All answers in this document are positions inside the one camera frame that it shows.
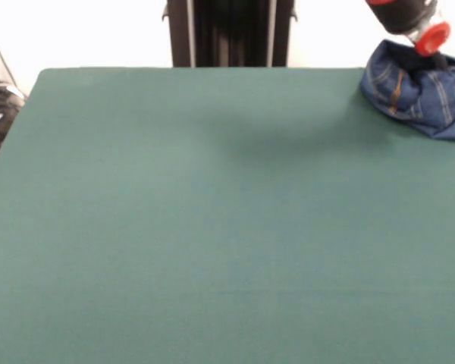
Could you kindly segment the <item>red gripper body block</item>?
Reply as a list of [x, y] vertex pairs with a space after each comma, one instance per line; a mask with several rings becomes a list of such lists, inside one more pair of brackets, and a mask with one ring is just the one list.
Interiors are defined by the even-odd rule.
[[439, 52], [450, 35], [450, 24], [442, 21], [427, 27], [415, 42], [415, 50], [421, 56], [432, 56]]

